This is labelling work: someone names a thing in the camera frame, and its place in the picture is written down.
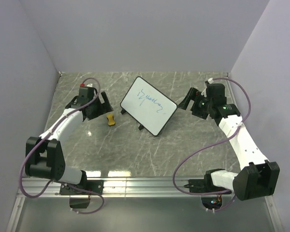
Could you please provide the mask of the yellow bone-shaped eraser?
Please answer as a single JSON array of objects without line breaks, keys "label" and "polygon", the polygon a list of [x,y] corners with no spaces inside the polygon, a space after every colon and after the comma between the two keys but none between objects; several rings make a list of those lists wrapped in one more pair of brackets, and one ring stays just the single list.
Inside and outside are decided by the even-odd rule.
[{"label": "yellow bone-shaped eraser", "polygon": [[108,120],[108,126],[114,126],[116,124],[113,114],[108,114],[106,117]]}]

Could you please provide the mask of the small black-framed whiteboard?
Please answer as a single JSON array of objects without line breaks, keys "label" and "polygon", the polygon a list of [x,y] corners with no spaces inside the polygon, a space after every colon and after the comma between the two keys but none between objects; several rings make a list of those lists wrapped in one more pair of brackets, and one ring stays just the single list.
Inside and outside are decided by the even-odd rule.
[{"label": "small black-framed whiteboard", "polygon": [[120,103],[153,136],[158,136],[178,109],[177,104],[142,77],[133,81]]}]

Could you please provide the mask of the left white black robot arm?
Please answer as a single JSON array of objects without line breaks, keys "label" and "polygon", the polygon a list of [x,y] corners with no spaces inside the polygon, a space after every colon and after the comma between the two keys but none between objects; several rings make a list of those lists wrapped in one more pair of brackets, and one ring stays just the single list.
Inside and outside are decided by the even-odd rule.
[{"label": "left white black robot arm", "polygon": [[79,94],[65,106],[62,115],[47,131],[27,140],[22,170],[30,177],[71,185],[76,194],[92,190],[85,171],[66,165],[62,144],[82,122],[112,110],[105,91],[81,87]]}]

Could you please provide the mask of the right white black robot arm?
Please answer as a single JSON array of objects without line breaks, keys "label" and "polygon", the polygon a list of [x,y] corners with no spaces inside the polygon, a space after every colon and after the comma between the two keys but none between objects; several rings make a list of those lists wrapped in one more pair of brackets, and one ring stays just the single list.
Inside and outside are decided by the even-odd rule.
[{"label": "right white black robot arm", "polygon": [[242,201],[273,195],[280,172],[279,165],[270,162],[257,147],[236,105],[227,103],[225,86],[210,84],[205,91],[203,95],[196,88],[190,88],[179,108],[185,110],[193,101],[192,115],[202,119],[211,117],[215,121],[237,156],[240,172],[232,173],[224,169],[206,171],[204,178],[189,180],[186,185],[189,192],[200,195],[234,192]]}]

